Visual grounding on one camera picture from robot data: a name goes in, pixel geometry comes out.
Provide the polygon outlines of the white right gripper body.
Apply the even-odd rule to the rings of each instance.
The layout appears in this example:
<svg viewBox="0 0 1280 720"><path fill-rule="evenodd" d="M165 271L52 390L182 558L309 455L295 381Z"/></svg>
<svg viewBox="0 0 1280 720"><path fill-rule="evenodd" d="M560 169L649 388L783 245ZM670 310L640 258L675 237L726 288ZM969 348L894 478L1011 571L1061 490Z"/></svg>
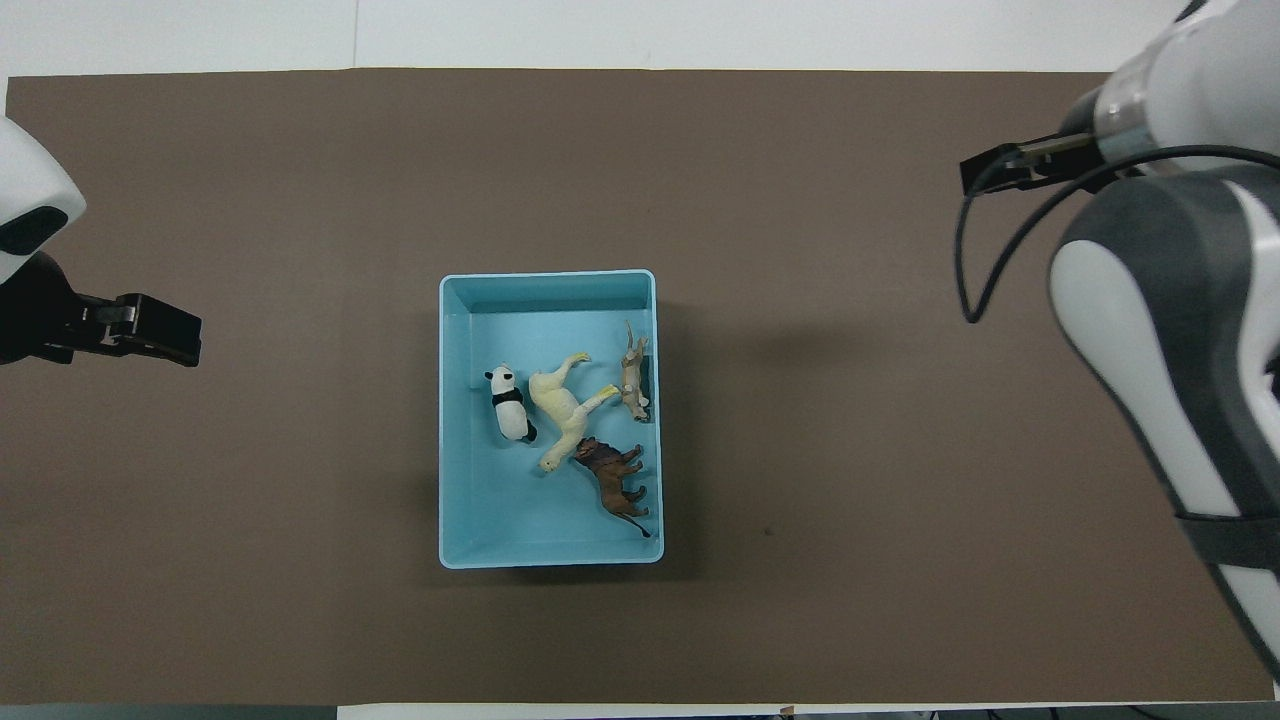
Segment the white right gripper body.
<svg viewBox="0 0 1280 720"><path fill-rule="evenodd" d="M1094 128L1094 108L1097 106L1101 91L1102 86L1100 85L1083 94L1068 109L1060 123L1060 135L1087 135L1089 137L1082 146L1059 154L1061 169L1094 169L1106 163L1100 151Z"/></svg>

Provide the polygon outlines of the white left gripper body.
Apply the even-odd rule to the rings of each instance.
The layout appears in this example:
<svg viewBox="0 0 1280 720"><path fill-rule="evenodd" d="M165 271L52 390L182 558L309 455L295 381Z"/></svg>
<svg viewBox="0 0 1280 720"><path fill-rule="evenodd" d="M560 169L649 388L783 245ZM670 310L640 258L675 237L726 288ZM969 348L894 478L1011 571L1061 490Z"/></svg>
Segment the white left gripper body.
<svg viewBox="0 0 1280 720"><path fill-rule="evenodd" d="M78 220L83 193L50 151L13 119L1 119L1 282Z"/></svg>

